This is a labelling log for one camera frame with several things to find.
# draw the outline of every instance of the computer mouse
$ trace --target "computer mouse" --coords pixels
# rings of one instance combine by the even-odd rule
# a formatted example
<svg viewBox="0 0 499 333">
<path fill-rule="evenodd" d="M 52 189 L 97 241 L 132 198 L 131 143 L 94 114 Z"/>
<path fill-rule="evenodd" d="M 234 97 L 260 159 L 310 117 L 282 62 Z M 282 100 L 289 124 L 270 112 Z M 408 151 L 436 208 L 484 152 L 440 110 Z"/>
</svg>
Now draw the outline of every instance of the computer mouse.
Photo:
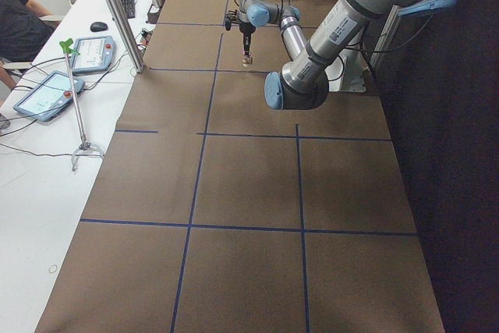
<svg viewBox="0 0 499 333">
<path fill-rule="evenodd" d="M 98 32 L 98 31 L 104 31 L 108 29 L 107 23 L 102 23 L 101 21 L 96 21 L 90 25 L 90 31 L 93 32 Z"/>
</svg>

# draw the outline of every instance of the green clip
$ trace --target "green clip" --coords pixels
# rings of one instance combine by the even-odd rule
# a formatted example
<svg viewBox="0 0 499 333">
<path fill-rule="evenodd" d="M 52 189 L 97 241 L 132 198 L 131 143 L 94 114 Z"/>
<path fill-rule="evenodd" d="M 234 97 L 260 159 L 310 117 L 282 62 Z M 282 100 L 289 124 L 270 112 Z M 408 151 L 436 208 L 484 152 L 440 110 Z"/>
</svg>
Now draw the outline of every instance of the green clip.
<svg viewBox="0 0 499 333">
<path fill-rule="evenodd" d="M 73 39 L 70 38 L 67 41 L 60 41 L 59 45 L 62 47 L 62 52 L 64 52 L 67 55 L 70 54 L 75 54 L 79 55 L 80 53 L 77 50 L 73 50 L 70 46 L 73 44 Z"/>
</svg>

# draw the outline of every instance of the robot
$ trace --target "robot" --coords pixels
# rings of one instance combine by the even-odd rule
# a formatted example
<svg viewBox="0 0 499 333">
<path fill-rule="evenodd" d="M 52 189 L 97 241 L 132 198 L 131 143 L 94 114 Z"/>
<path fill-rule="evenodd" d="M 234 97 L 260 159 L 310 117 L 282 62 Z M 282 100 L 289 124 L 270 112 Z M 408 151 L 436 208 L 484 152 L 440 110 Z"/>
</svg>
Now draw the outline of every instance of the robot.
<svg viewBox="0 0 499 333">
<path fill-rule="evenodd" d="M 299 25 L 299 10 L 266 0 L 239 0 L 239 10 L 229 12 L 225 28 L 239 25 L 243 35 L 243 65 L 253 62 L 251 34 L 268 23 L 279 25 L 291 62 L 265 80 L 265 100 L 276 110 L 313 109 L 329 93 L 325 73 L 347 44 L 359 40 L 361 30 L 398 5 L 399 16 L 426 16 L 455 6 L 457 0 L 338 0 L 307 41 Z"/>
</svg>

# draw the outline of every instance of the blue tablet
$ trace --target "blue tablet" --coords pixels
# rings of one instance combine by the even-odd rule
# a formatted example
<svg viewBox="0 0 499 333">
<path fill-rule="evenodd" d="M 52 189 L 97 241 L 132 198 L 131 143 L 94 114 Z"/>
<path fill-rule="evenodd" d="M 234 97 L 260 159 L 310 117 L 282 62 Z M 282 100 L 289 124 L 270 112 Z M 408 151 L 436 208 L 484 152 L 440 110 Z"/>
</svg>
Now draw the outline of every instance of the blue tablet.
<svg viewBox="0 0 499 333">
<path fill-rule="evenodd" d="M 93 74 L 109 69 L 115 54 L 115 41 L 110 35 L 78 38 L 73 48 L 80 53 L 71 56 L 73 74 Z"/>
<path fill-rule="evenodd" d="M 85 81 L 74 78 L 76 92 L 83 89 Z M 14 109 L 40 121 L 50 121 L 73 101 L 67 74 L 54 71 L 21 99 Z"/>
</svg>

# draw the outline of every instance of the device screen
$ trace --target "device screen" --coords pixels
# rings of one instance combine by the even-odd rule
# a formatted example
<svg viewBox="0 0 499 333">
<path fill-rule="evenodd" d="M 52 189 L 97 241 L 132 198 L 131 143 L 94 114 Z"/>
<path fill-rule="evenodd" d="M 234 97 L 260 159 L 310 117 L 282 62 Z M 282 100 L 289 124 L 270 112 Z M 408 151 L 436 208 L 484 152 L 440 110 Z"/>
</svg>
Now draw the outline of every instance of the device screen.
<svg viewBox="0 0 499 333">
<path fill-rule="evenodd" d="M 83 39 L 77 46 L 79 55 L 73 63 L 73 69 L 95 68 L 102 66 L 105 38 Z"/>
<path fill-rule="evenodd" d="M 64 91 L 67 90 L 71 90 L 69 78 L 61 74 L 55 74 L 38 90 L 34 91 L 19 107 L 33 114 L 46 112 L 57 104 Z"/>
</svg>

